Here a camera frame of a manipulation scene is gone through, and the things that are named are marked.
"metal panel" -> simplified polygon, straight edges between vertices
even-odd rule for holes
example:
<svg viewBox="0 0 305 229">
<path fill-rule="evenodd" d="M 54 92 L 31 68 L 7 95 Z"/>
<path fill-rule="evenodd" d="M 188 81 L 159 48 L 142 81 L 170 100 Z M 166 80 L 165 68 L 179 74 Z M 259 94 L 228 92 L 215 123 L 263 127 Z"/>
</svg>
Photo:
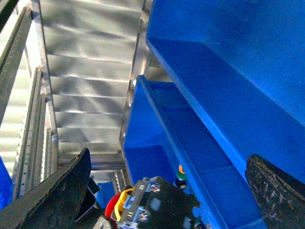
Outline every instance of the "metal panel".
<svg viewBox="0 0 305 229">
<path fill-rule="evenodd" d="M 115 170 L 125 169 L 125 162 L 121 154 L 91 154 L 92 170 Z M 71 158 L 59 159 L 59 167 L 70 162 Z"/>
<path fill-rule="evenodd" d="M 19 69 L 17 71 L 16 80 L 14 83 L 14 89 L 18 90 L 29 90 L 29 85 L 31 83 L 31 75 L 29 74 L 29 70 L 24 69 L 22 65 L 26 63 L 24 56 L 21 58 L 21 62 L 19 65 Z"/>
<path fill-rule="evenodd" d="M 108 40 L 89 34 L 80 36 L 78 33 L 62 33 L 48 27 L 45 31 L 48 54 L 97 61 L 129 62 L 133 53 L 134 40 Z"/>
<path fill-rule="evenodd" d="M 125 97 L 126 82 L 86 80 L 70 76 L 51 77 L 52 93 L 59 95 L 82 95 L 87 97 Z"/>
<path fill-rule="evenodd" d="M 56 112 L 58 128 L 116 128 L 122 123 L 122 114 L 90 114 Z"/>
<path fill-rule="evenodd" d="M 113 178 L 113 170 L 92 170 L 90 173 L 90 177 L 93 177 L 97 183 L 105 183 L 112 181 Z"/>
<path fill-rule="evenodd" d="M 19 138 L 22 126 L 20 124 L 2 124 L 0 135 L 6 138 Z"/>
<path fill-rule="evenodd" d="M 61 33 L 77 32 L 93 34 L 105 40 L 131 39 L 137 33 L 135 25 L 140 16 L 141 1 L 125 2 L 131 8 L 120 6 L 120 2 L 71 0 L 43 0 L 42 14 L 46 27 Z"/>
<path fill-rule="evenodd" d="M 29 97 L 29 89 L 16 89 L 15 85 L 10 93 L 8 106 L 20 107 L 24 106 Z"/>
<path fill-rule="evenodd" d="M 16 120 L 22 120 L 25 113 L 25 107 L 7 107 L 2 123 L 15 124 Z"/>
<path fill-rule="evenodd" d="M 83 97 L 54 95 L 55 111 L 117 114 L 123 112 L 124 97 Z"/>
<path fill-rule="evenodd" d="M 76 142 L 59 142 L 59 157 L 78 154 L 80 149 L 88 148 L 91 154 L 116 154 L 121 148 L 119 143 L 76 143 Z"/>
<path fill-rule="evenodd" d="M 130 61 L 89 60 L 82 57 L 48 55 L 52 76 L 73 76 L 77 79 L 128 82 Z"/>
<path fill-rule="evenodd" d="M 15 81 L 22 52 L 31 26 L 31 10 L 24 8 L 0 57 L 0 124 Z"/>
<path fill-rule="evenodd" d="M 60 142 L 117 143 L 119 134 L 119 128 L 58 128 Z"/>
</svg>

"blue plastic bin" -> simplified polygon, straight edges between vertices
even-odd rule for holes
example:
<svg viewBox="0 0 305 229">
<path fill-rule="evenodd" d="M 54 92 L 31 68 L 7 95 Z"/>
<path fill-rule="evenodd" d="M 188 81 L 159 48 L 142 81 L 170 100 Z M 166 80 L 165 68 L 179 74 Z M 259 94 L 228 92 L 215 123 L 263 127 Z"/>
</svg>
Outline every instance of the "blue plastic bin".
<svg viewBox="0 0 305 229">
<path fill-rule="evenodd" d="M 14 185 L 0 157 L 0 210 L 12 201 Z"/>
<path fill-rule="evenodd" d="M 150 146 L 138 151 L 135 141 Z M 181 164 L 212 228 L 266 229 L 247 183 L 173 83 L 138 77 L 124 151 L 132 177 L 174 178 Z"/>
<path fill-rule="evenodd" d="M 147 44 L 244 177 L 258 154 L 305 183 L 302 0 L 154 0 Z"/>
<path fill-rule="evenodd" d="M 113 189 L 113 183 L 112 182 L 98 183 L 97 185 L 99 187 L 102 187 L 102 189 L 98 191 L 96 200 L 101 208 L 106 208 L 111 198 L 114 197 L 115 195 Z"/>
</svg>

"metal shelving rack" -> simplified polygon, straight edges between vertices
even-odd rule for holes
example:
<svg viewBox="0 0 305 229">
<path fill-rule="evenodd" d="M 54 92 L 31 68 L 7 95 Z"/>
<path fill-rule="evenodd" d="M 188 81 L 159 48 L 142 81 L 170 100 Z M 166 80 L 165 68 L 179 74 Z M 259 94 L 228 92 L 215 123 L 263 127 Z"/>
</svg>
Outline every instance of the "metal shelving rack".
<svg viewBox="0 0 305 229">
<path fill-rule="evenodd" d="M 27 99 L 27 111 L 23 119 L 20 146 L 16 149 L 18 153 L 12 174 L 14 191 L 9 197 L 17 199 L 57 170 L 57 129 L 44 49 L 40 1 L 7 0 L 2 1 L 0 7 L 1 30 L 12 13 L 18 16 L 0 58 L 0 123 L 10 102 L 24 52 L 31 77 L 31 92 Z"/>
</svg>

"metal rail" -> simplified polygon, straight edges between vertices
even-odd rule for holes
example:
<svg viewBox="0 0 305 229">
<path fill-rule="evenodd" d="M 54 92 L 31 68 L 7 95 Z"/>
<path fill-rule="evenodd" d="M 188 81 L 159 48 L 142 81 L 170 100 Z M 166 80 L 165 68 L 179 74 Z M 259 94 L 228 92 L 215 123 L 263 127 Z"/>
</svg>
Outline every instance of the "metal rail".
<svg viewBox="0 0 305 229">
<path fill-rule="evenodd" d="M 45 97 L 41 94 L 42 72 L 36 68 L 15 177 L 13 199 L 40 183 L 44 140 Z"/>
<path fill-rule="evenodd" d="M 23 8 L 0 57 L 0 125 L 16 79 L 31 21 L 31 9 Z"/>
<path fill-rule="evenodd" d="M 0 32 L 10 18 L 19 0 L 1 0 L 0 1 Z"/>
<path fill-rule="evenodd" d="M 51 175 L 51 160 L 52 160 L 51 154 L 52 154 L 52 130 L 48 128 L 46 131 L 43 179 L 46 179 Z"/>
<path fill-rule="evenodd" d="M 52 96 L 52 87 L 51 87 L 51 79 L 50 79 L 50 70 L 49 70 L 49 62 L 48 56 L 46 53 L 46 42 L 45 35 L 43 29 L 43 20 L 41 14 L 41 2 L 40 0 L 32 0 L 32 9 L 33 9 L 33 18 L 36 24 L 36 31 L 38 37 L 38 45 L 41 56 L 41 70 L 43 74 L 43 87 L 46 93 L 46 101 L 48 111 L 50 113 L 50 122 L 51 122 L 51 143 L 52 143 L 52 154 L 51 154 L 51 174 L 54 173 L 58 169 L 58 133 L 56 127 L 56 118 L 54 112 L 54 103 Z"/>
<path fill-rule="evenodd" d="M 128 83 L 128 91 L 127 91 L 127 97 L 126 97 L 126 102 L 125 102 L 125 107 L 124 107 L 124 114 L 123 114 L 123 121 L 122 121 L 122 127 L 120 131 L 120 137 L 119 141 L 122 146 L 122 156 L 126 162 L 126 158 L 124 156 L 124 141 L 125 141 L 125 136 L 126 136 L 126 130 L 127 130 L 127 124 L 129 121 L 129 116 L 131 112 L 131 106 L 133 103 L 133 96 L 134 96 L 134 88 L 136 86 L 137 82 L 137 77 L 138 75 L 147 75 L 150 67 L 150 62 L 152 59 L 152 52 L 149 50 L 149 48 L 146 45 L 146 30 L 147 30 L 147 25 L 150 17 L 150 10 L 152 7 L 152 0 L 145 0 L 143 3 L 143 8 L 142 8 L 142 14 L 140 17 L 140 22 L 139 22 L 139 32 L 137 35 L 137 41 L 135 44 L 135 51 L 133 55 L 133 60 L 132 60 L 132 67 L 129 75 L 129 83 Z M 126 167 L 125 170 L 122 171 L 124 181 L 125 183 L 131 184 L 131 179 L 130 179 L 130 172 L 128 170 L 128 167 Z"/>
</svg>

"gray metal part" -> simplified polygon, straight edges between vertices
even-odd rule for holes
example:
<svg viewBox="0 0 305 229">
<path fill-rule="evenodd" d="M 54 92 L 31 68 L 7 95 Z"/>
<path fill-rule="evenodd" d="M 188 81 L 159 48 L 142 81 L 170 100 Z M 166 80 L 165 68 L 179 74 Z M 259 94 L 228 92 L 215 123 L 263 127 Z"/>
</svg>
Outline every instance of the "gray metal part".
<svg viewBox="0 0 305 229">
<path fill-rule="evenodd" d="M 122 115 L 119 113 L 69 113 L 56 112 L 58 128 L 116 128 L 122 123 Z"/>
<path fill-rule="evenodd" d="M 0 57 L 0 124 L 8 105 L 30 26 L 31 10 L 24 8 Z"/>
<path fill-rule="evenodd" d="M 34 84 L 32 86 L 28 114 L 25 121 L 24 135 L 15 176 L 15 189 L 13 199 L 17 199 L 34 187 L 34 180 L 39 176 L 35 173 L 36 156 L 41 158 L 42 152 L 37 152 L 39 139 L 39 124 L 42 106 L 41 102 L 41 69 L 36 69 L 34 74 Z"/>
<path fill-rule="evenodd" d="M 46 130 L 46 145 L 45 145 L 45 156 L 44 156 L 44 176 L 45 180 L 51 175 L 51 154 L 52 154 L 52 131 L 50 128 Z"/>
<path fill-rule="evenodd" d="M 92 97 L 125 97 L 126 82 L 82 79 L 71 76 L 51 77 L 52 92 L 58 95 Z"/>
<path fill-rule="evenodd" d="M 49 60 L 46 53 L 46 40 L 45 40 L 45 31 L 44 24 L 41 14 L 41 1 L 40 0 L 31 0 L 31 5 L 33 9 L 33 17 L 36 25 L 36 32 L 38 38 L 38 46 L 40 50 L 41 58 L 41 69 L 43 75 L 43 87 L 46 93 L 46 101 L 48 108 L 48 115 L 50 117 L 51 124 L 51 164 L 50 164 L 50 173 L 53 174 L 58 169 L 58 133 L 56 128 L 56 117 L 54 112 L 54 102 L 52 96 L 52 87 L 50 80 L 50 68 Z"/>
<path fill-rule="evenodd" d="M 34 177 L 33 177 L 33 187 L 37 186 L 41 182 L 45 117 L 46 117 L 46 101 L 45 101 L 45 97 L 42 96 L 40 122 L 39 122 L 38 137 L 37 137 L 35 170 L 34 170 Z"/>
<path fill-rule="evenodd" d="M 90 150 L 91 154 L 117 154 L 117 148 L 120 147 L 119 144 L 112 143 L 72 143 L 72 142 L 60 142 L 59 149 L 62 153 L 62 158 L 68 157 L 69 155 L 78 154 L 80 149 L 83 149 L 85 146 Z"/>
<path fill-rule="evenodd" d="M 123 112 L 123 97 L 54 95 L 55 111 L 70 113 L 117 114 Z"/>
<path fill-rule="evenodd" d="M 58 128 L 61 142 L 117 143 L 119 128 Z"/>
<path fill-rule="evenodd" d="M 84 57 L 48 55 L 51 76 L 127 83 L 130 61 L 92 60 Z"/>
</svg>

